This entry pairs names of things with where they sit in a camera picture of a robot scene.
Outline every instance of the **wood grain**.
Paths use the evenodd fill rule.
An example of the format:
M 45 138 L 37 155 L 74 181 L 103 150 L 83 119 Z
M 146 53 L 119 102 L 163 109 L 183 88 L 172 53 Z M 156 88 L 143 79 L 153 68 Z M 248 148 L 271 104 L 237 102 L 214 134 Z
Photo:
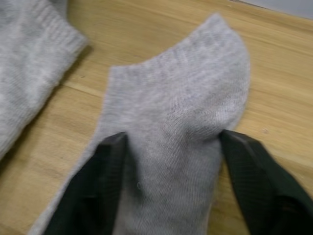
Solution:
M 237 131 L 261 140 L 313 196 L 313 21 L 227 0 L 72 0 L 90 47 L 0 164 L 0 234 L 26 234 L 87 145 L 111 65 L 141 62 L 219 11 L 245 41 L 251 92 Z M 210 235 L 247 235 L 225 166 Z

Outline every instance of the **gray knit garment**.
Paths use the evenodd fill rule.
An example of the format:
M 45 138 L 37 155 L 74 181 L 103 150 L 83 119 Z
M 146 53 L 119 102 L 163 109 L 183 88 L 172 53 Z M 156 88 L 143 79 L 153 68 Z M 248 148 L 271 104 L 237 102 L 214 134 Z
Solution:
M 86 44 L 65 0 L 0 0 L 0 160 Z
M 221 165 L 217 138 L 245 108 L 249 55 L 215 14 L 148 61 L 112 67 L 82 158 L 30 235 L 40 235 L 73 174 L 103 138 L 126 131 L 130 156 L 114 235 L 205 235 Z

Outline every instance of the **knit fabric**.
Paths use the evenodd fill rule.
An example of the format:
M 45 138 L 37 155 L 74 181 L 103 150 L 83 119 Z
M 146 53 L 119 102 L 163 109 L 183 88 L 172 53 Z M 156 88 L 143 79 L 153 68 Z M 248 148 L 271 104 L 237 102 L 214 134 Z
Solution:
M 53 2 L 0 1 L 0 159 L 86 44 Z
M 103 138 L 126 131 L 130 155 L 114 235 L 205 235 L 221 165 L 218 134 L 245 108 L 249 55 L 222 17 L 140 64 L 112 67 L 95 134 L 30 231 L 40 235 L 73 174 Z

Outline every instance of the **table surface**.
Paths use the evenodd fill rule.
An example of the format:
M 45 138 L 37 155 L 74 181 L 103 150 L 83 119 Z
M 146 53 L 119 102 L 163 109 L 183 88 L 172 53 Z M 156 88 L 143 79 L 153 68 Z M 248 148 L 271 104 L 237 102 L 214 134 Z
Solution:
M 313 195 L 313 21 L 228 0 L 72 0 L 69 21 L 90 39 L 0 164 L 0 234 L 23 235 L 80 157 L 111 65 L 141 62 L 219 11 L 251 53 L 251 90 L 237 131 L 261 140 Z M 210 235 L 247 235 L 225 166 Z

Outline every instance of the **sock cuff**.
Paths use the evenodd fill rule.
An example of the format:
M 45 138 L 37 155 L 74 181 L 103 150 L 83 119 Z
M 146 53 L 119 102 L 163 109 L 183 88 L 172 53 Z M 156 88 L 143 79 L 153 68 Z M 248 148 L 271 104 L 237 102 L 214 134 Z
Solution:
M 246 52 L 246 47 L 239 35 L 219 13 L 214 13 L 189 36 L 165 52 L 142 63 L 113 66 L 111 76 L 114 79 L 123 79 L 123 74 L 137 77 L 155 74 L 163 77 L 162 75 L 177 72 L 176 68 L 190 69 L 199 61 L 207 61 L 208 57 L 212 61 L 212 58 L 221 59 L 229 53 L 242 54 L 243 51 Z
M 47 33 L 47 37 L 59 47 L 78 54 L 87 44 L 87 39 L 64 19 L 49 0 L 32 0 L 30 13 Z

